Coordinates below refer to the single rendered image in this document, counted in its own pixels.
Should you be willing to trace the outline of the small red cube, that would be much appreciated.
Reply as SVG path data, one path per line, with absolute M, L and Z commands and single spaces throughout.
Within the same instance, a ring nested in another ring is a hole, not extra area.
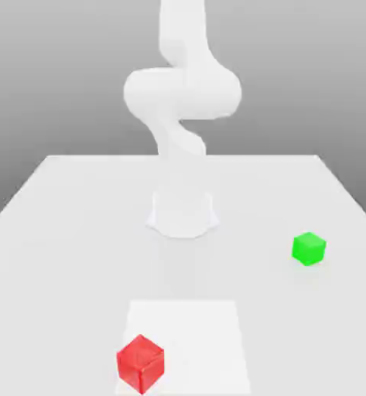
M 116 353 L 118 376 L 140 394 L 164 374 L 164 349 L 142 334 Z

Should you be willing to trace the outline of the small green cube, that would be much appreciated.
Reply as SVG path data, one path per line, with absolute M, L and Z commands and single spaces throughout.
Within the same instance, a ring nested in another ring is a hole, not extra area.
M 292 257 L 305 266 L 314 265 L 323 260 L 327 242 L 314 233 L 306 232 L 293 239 Z

